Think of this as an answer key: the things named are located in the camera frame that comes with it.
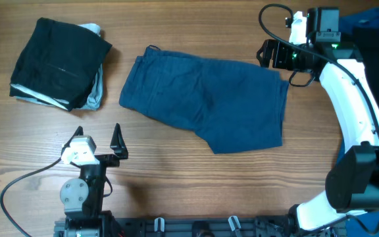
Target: wooden table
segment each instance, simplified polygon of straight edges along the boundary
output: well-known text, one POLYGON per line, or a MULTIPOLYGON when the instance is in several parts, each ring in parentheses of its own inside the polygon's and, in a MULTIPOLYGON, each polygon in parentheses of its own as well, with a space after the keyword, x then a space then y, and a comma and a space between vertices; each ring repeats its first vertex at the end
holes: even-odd
MULTIPOLYGON (((103 208, 115 217, 279 215, 323 191, 341 133, 319 83, 289 89, 282 147, 228 155, 213 155, 193 132, 171 128, 118 104, 135 58, 150 44, 258 64, 255 54, 269 37, 257 17, 271 1, 41 2, 0 0, 0 192, 14 178, 56 160, 78 125, 93 137, 97 153, 110 153, 116 122, 121 124, 130 158, 108 170, 114 192, 103 208), (104 64, 100 110, 68 113, 9 97, 15 62, 42 16, 74 24, 94 22, 113 44, 104 64)), ((342 15, 379 5, 361 0, 276 2, 294 11, 337 5, 342 15)), ((265 24, 287 39, 287 16, 283 10, 270 9, 265 24)), ((282 71, 285 80, 289 75, 282 71)), ((27 178, 7 192, 7 209, 32 236, 51 236, 53 222, 64 217, 59 190, 78 174, 75 167, 60 164, 27 178)), ((0 236, 20 236, 1 208, 0 236)))

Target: black cable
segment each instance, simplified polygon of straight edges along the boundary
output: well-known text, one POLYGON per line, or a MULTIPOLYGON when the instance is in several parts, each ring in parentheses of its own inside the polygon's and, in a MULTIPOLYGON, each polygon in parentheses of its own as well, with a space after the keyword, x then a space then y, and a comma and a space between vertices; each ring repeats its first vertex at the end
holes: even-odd
POLYGON ((105 176, 105 180, 109 184, 109 187, 111 188, 111 192, 109 194, 103 194, 104 198, 105 197, 109 197, 112 194, 112 192, 113 192, 112 184, 111 184, 111 181, 109 181, 108 176, 105 176))
POLYGON ((59 163, 59 161, 61 161, 61 158, 57 159, 54 163, 42 168, 42 169, 39 169, 37 171, 33 171, 33 172, 30 172, 28 174, 25 174, 23 176, 20 176, 16 179, 14 179, 13 181, 11 181, 9 184, 7 184, 5 186, 5 188, 3 189, 3 191, 1 192, 1 195, 0 195, 0 204, 1 204, 1 208, 4 212, 4 214, 7 216, 8 220, 10 220, 10 222, 25 236, 27 237, 32 237, 31 235, 29 235, 25 230, 23 230, 18 224, 17 222, 14 221, 14 219, 11 217, 10 213, 7 211, 7 208, 5 208, 5 205, 4 205, 4 195, 5 195, 5 192, 15 183, 17 183, 18 181, 22 180, 23 178, 27 178, 29 176, 32 176, 34 174, 37 174, 39 172, 42 172, 42 171, 46 171, 47 169, 55 166, 57 163, 59 163))
POLYGON ((79 168, 80 169, 80 166, 78 166, 76 163, 74 162, 70 162, 70 165, 72 165, 73 167, 76 167, 76 168, 79 168))
MULTIPOLYGON (((285 5, 281 5, 281 4, 268 4, 266 6, 264 6, 259 15, 258 15, 258 21, 260 23, 260 26, 261 28, 269 35, 271 36, 272 38, 274 38, 275 40, 279 41, 280 43, 283 43, 284 45, 287 45, 293 49, 296 49, 296 50, 299 50, 299 51, 302 51, 302 52, 306 52, 306 53, 309 53, 311 55, 314 55, 315 57, 318 57, 322 60, 325 60, 329 63, 332 63, 334 65, 336 65, 338 68, 340 68, 340 70, 342 70, 344 73, 346 73, 353 81, 353 83, 359 88, 359 91, 362 93, 362 96, 366 102, 366 105, 369 109, 369 113, 371 115, 371 119, 372 119, 372 122, 374 123, 374 126, 375 126, 375 133, 377 134, 378 136, 378 140, 379 140, 379 124, 378 124, 378 119, 376 118, 376 115, 375 115, 375 111, 374 109, 372 108, 372 103, 368 97, 368 95, 366 94, 366 91, 364 90, 364 88, 362 87, 362 84, 360 83, 360 81, 358 79, 356 79, 356 77, 351 73, 349 72, 344 66, 342 66, 341 64, 339 64, 337 61, 333 60, 333 59, 330 59, 328 57, 325 57, 324 55, 321 55, 319 53, 315 53, 315 52, 312 52, 312 51, 309 51, 309 50, 306 50, 302 47, 299 47, 297 45, 294 45, 292 43, 289 43, 288 41, 284 40, 284 39, 281 39, 279 38, 278 36, 274 35, 272 32, 270 32, 269 30, 267 30, 266 26, 264 25, 263 23, 263 20, 262 20, 262 16, 263 16, 263 13, 264 11, 269 8, 269 7, 280 7, 282 9, 285 9, 287 10, 289 13, 290 13, 290 17, 291 17, 291 20, 293 20, 293 12, 292 10, 285 6, 285 5)), ((376 228, 375 230, 373 231, 370 231, 363 223, 361 220, 359 220, 357 217, 354 217, 352 216, 353 219, 355 219, 361 227, 363 227, 363 229, 370 235, 375 235, 376 233, 378 233, 379 231, 379 220, 378 220, 378 224, 376 225, 376 228)))
POLYGON ((310 38, 311 38, 311 36, 313 36, 313 33, 315 33, 316 31, 315 30, 313 30, 312 32, 309 32, 308 33, 308 35, 307 35, 307 47, 309 47, 309 40, 310 40, 310 38))
POLYGON ((305 84, 303 84, 303 85, 293 84, 293 83, 292 83, 292 81, 293 81, 293 77, 296 75, 296 73, 298 73, 298 71, 295 70, 295 71, 292 73, 292 75, 290 75, 290 77, 289 77, 289 84, 290 84, 291 86, 294 86, 294 87, 307 87, 307 86, 311 85, 311 83, 312 83, 312 82, 314 81, 314 79, 315 79, 314 76, 311 76, 311 79, 309 79, 308 82, 305 83, 305 84))
MULTIPOLYGON (((272 227, 274 230, 276 230, 281 236, 284 236, 284 228, 281 226, 278 226, 276 224, 272 224, 270 222, 263 221, 262 223, 265 224, 265 226, 272 227)), ((254 222, 255 227, 259 228, 260 230, 264 230, 263 227, 261 227, 260 224, 257 224, 254 222)))

